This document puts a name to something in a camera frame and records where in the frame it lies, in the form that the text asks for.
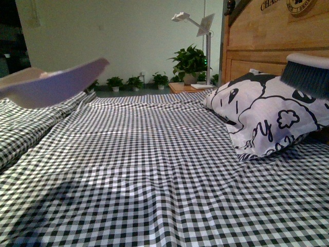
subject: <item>white wall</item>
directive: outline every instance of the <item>white wall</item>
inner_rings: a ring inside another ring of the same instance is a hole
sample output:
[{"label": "white wall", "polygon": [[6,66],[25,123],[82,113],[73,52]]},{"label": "white wall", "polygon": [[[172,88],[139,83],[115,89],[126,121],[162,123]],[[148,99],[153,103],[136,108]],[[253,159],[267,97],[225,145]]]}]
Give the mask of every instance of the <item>white wall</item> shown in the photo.
[{"label": "white wall", "polygon": [[[101,84],[112,76],[127,81],[141,71],[148,82],[155,72],[173,76],[174,63],[168,58],[174,52],[191,44],[202,49],[197,27],[171,18],[184,11],[200,22],[204,0],[35,0],[40,26],[33,21],[31,3],[16,1],[31,64],[46,71],[105,57],[111,64],[100,76]],[[212,74],[219,67],[222,12],[223,1],[206,0],[206,15],[215,13]]]}]

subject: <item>bed frame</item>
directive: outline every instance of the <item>bed frame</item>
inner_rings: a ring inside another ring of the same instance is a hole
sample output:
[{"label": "bed frame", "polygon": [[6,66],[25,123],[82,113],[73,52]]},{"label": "bed frame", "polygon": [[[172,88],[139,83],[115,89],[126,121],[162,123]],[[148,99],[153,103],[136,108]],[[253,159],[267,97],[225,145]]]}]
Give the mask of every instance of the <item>bed frame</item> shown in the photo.
[{"label": "bed frame", "polygon": [[[304,0],[297,14],[289,2],[295,0],[241,0],[233,10],[235,1],[228,1],[222,84],[250,68],[281,75],[294,52],[329,57],[329,1]],[[320,136],[329,144],[328,129]]]}]

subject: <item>brush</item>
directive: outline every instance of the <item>brush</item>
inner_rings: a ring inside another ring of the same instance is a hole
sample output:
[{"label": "brush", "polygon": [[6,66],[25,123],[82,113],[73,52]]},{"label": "brush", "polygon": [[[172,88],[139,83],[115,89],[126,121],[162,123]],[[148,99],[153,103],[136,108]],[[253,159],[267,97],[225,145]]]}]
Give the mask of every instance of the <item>brush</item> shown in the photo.
[{"label": "brush", "polygon": [[290,54],[281,81],[314,98],[329,99],[329,58]]}]

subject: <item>nightstand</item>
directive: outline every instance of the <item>nightstand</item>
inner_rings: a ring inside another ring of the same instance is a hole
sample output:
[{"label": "nightstand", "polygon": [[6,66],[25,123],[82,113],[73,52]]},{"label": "nightstand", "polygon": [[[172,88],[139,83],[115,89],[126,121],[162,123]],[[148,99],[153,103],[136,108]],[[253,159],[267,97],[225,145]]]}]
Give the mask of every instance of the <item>nightstand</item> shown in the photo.
[{"label": "nightstand", "polygon": [[183,82],[171,82],[169,83],[169,89],[171,94],[179,94],[181,92],[196,93],[205,90],[205,89],[195,89],[190,85],[184,85]]}]

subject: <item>pillow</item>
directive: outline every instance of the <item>pillow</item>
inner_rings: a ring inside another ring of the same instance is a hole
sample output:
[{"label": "pillow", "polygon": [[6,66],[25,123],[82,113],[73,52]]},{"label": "pillow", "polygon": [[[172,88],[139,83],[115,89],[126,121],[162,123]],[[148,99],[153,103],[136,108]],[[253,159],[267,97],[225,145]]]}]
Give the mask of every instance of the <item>pillow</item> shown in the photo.
[{"label": "pillow", "polygon": [[240,161],[264,157],[329,125],[329,101],[251,69],[211,92],[204,106],[226,119]]}]

